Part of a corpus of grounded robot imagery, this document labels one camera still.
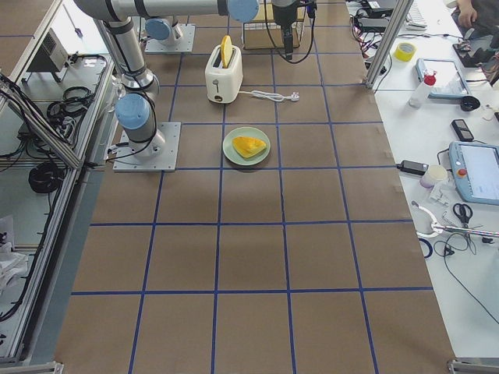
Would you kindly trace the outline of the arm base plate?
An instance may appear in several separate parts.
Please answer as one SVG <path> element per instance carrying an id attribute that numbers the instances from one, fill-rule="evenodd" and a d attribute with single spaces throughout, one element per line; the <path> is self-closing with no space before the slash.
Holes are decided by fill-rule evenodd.
<path id="1" fill-rule="evenodd" d="M 159 40 L 149 36 L 145 52 L 147 54 L 178 54 L 193 50 L 196 26 L 192 23 L 177 23 L 170 28 L 171 33 L 167 39 Z"/>
<path id="2" fill-rule="evenodd" d="M 157 135 L 145 150 L 133 154 L 145 147 L 137 143 L 129 143 L 126 131 L 122 131 L 121 142 L 127 143 L 124 147 L 119 147 L 114 161 L 113 170 L 115 172 L 156 172 L 175 170 L 179 140 L 181 132 L 180 122 L 159 122 Z"/>

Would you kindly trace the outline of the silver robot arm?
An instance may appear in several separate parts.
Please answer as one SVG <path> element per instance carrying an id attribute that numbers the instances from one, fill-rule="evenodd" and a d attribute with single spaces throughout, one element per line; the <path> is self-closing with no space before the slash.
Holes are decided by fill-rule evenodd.
<path id="1" fill-rule="evenodd" d="M 255 18 L 258 1 L 76 1 L 76 6 L 90 16 L 99 27 L 113 62 L 120 68 L 126 96 L 143 104 L 149 111 L 148 120 L 139 127 L 138 137 L 131 129 L 125 132 L 132 152 L 130 156 L 153 157 L 164 143 L 159 133 L 152 90 L 159 87 L 157 77 L 148 68 L 133 30 L 134 16 L 158 19 L 164 16 L 230 16 L 240 23 Z"/>
<path id="2" fill-rule="evenodd" d="M 145 31 L 149 38 L 164 45 L 177 44 L 183 38 L 182 30 L 179 28 L 175 17 L 167 19 L 149 18 L 145 22 Z"/>

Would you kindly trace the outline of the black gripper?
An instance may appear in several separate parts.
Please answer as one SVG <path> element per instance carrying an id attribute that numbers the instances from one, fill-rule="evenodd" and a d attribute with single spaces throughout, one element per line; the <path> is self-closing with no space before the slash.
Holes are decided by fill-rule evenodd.
<path id="1" fill-rule="evenodd" d="M 281 37 L 285 50 L 285 59 L 292 60 L 292 50 L 293 50 L 293 33 L 292 25 L 281 26 Z"/>

